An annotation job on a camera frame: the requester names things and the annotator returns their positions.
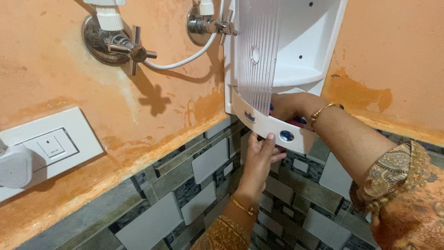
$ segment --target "sleeve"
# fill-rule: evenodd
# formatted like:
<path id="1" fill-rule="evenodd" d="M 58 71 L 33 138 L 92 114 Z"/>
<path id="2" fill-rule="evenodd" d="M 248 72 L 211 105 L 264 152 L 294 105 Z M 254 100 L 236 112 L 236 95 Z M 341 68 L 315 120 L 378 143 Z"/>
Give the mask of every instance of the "sleeve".
<path id="1" fill-rule="evenodd" d="M 235 221 L 219 215 L 191 250 L 246 250 L 250 236 Z"/>
<path id="2" fill-rule="evenodd" d="M 444 249 L 444 171 L 418 143 L 381 156 L 363 186 L 352 184 L 350 197 L 358 210 L 372 212 L 382 249 Z"/>

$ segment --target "gold bangle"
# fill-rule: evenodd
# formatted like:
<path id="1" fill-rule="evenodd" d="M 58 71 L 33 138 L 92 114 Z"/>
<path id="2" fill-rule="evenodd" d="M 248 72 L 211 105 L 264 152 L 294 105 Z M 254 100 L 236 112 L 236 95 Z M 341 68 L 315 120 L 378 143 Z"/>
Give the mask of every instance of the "gold bangle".
<path id="1" fill-rule="evenodd" d="M 322 111 L 322 110 L 324 110 L 324 109 L 326 109 L 326 108 L 328 108 L 328 107 L 330 107 L 330 106 L 338 106 L 339 108 L 341 108 L 341 109 L 344 109 L 344 106 L 342 106 L 341 104 L 337 104 L 337 103 L 330 103 L 330 104 L 328 104 L 328 105 L 326 105 L 326 106 L 324 106 L 324 107 L 322 107 L 320 110 L 318 110 L 316 113 L 314 113 L 314 114 L 312 114 L 311 115 L 311 119 L 310 119 L 310 131 L 311 132 L 315 132 L 314 131 L 314 128 L 313 128 L 313 125 L 314 125 L 314 123 L 316 122 L 316 119 L 317 119 L 317 117 L 319 116 L 319 113 Z"/>
<path id="2" fill-rule="evenodd" d="M 253 215 L 257 214 L 257 212 L 254 211 L 254 208 L 253 208 L 253 207 L 250 207 L 250 210 L 245 209 L 241 204 L 239 204 L 238 201 L 236 201 L 236 200 L 234 199 L 234 197 L 233 197 L 232 195 L 230 196 L 230 200 L 231 200 L 236 206 L 238 206 L 240 209 L 242 209 L 242 210 L 244 210 L 245 212 L 247 212 L 250 216 L 253 216 Z"/>

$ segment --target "switch board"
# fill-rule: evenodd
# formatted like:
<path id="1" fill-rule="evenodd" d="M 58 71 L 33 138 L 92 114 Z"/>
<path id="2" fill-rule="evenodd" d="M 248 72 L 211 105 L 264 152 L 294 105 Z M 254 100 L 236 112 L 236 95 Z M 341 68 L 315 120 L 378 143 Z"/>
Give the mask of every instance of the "switch board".
<path id="1" fill-rule="evenodd" d="M 78 107 L 0 131 L 0 140 L 35 152 L 31 181 L 22 188 L 0 187 L 0 201 L 103 153 Z"/>

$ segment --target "transparent cover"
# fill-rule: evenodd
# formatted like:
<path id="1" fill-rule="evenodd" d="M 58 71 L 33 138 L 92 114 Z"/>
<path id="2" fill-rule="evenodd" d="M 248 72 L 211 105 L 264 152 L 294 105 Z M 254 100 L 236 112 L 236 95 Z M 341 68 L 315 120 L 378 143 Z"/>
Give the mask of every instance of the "transparent cover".
<path id="1" fill-rule="evenodd" d="M 239 0 L 238 89 L 268 116 L 281 24 L 280 0 Z"/>

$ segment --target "woman's left hand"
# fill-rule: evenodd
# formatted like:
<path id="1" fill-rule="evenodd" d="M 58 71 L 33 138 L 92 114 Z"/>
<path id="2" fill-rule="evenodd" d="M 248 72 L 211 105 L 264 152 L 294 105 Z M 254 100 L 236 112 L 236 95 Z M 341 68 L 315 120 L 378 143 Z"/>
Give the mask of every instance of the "woman's left hand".
<path id="1" fill-rule="evenodd" d="M 265 180 L 270 172 L 271 163 L 282 160 L 286 153 L 280 153 L 275 147 L 276 136 L 269 133 L 267 138 L 258 141 L 258 134 L 252 132 L 248 139 L 248 151 L 244 173 L 239 182 L 237 192 L 248 195 L 259 202 L 261 193 L 265 190 Z"/>

